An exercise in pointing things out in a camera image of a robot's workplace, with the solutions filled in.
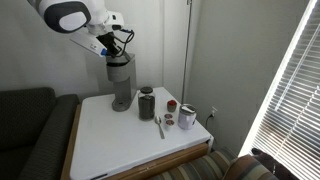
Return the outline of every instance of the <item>window blinds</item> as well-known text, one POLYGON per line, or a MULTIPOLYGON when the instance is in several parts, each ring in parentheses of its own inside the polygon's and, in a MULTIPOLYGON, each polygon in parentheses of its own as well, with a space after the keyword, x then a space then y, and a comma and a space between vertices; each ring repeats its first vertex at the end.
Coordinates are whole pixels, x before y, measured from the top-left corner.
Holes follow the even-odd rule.
POLYGON ((251 148, 314 180, 320 179, 320 2, 310 11, 251 148))

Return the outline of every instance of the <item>white wall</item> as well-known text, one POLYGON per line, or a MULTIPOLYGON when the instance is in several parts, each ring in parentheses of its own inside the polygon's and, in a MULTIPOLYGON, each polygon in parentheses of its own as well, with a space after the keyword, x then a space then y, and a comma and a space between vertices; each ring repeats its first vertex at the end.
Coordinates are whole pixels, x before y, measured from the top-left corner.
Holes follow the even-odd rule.
MULTIPOLYGON (((164 23, 168 26, 175 22, 165 21, 164 4, 162 0, 106 0, 107 9, 121 12, 126 28, 136 33, 127 51, 136 54, 138 87, 164 84, 164 46, 170 46, 170 42, 164 42, 164 23)), ((168 7, 166 12, 170 14, 185 13, 177 3, 176 9, 168 7)), ((104 59, 71 42, 70 35, 49 29, 26 0, 3 0, 0 22, 0 90, 51 86, 57 95, 77 93, 81 99, 113 92, 104 59)), ((176 29, 170 33, 180 32, 176 29)))
POLYGON ((307 5, 301 0, 202 3, 187 103, 217 140, 239 152, 307 5))

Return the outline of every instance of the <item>window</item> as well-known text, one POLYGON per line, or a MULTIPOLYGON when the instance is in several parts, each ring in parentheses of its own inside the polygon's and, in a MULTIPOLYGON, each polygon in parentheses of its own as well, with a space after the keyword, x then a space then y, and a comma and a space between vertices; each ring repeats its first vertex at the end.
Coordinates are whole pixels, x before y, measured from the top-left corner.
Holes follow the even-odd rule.
POLYGON ((320 179, 320 2, 311 0, 239 156, 258 148, 320 179))

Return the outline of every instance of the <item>wall outlet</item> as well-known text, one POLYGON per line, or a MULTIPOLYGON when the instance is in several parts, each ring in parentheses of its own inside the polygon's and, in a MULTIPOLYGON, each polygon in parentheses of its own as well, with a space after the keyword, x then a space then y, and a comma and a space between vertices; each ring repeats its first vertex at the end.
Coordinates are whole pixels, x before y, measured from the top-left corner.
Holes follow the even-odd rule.
POLYGON ((217 111, 218 109, 212 106, 211 115, 214 117, 217 111))

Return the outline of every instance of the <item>spoon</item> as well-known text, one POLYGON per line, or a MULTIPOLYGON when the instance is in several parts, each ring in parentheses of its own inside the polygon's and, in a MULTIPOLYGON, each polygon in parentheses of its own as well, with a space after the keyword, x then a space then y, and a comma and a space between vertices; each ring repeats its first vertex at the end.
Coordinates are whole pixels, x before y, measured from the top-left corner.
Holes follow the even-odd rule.
POLYGON ((156 124, 158 124, 158 126, 159 126, 161 139, 164 139, 165 137, 164 137, 162 128, 161 128, 161 126, 160 126, 160 124, 161 124, 161 118, 160 118, 159 116, 156 116, 154 120, 155 120, 156 124))

